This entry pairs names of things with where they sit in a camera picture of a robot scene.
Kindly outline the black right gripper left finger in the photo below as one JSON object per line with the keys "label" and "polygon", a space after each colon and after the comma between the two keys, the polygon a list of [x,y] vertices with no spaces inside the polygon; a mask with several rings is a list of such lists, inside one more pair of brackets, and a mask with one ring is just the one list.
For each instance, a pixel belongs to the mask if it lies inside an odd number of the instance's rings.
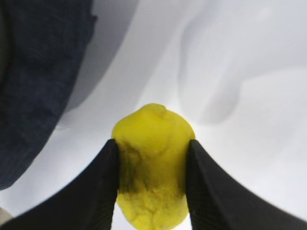
{"label": "black right gripper left finger", "polygon": [[118,194],[119,148],[106,142],[68,185],[1,225],[2,230],[109,230]]}

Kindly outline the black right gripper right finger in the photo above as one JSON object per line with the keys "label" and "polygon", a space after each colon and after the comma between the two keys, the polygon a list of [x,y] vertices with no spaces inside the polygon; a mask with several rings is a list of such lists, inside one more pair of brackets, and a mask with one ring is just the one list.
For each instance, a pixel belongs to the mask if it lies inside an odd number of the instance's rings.
{"label": "black right gripper right finger", "polygon": [[305,230],[306,221],[252,193],[197,141],[189,143],[186,196],[194,230]]}

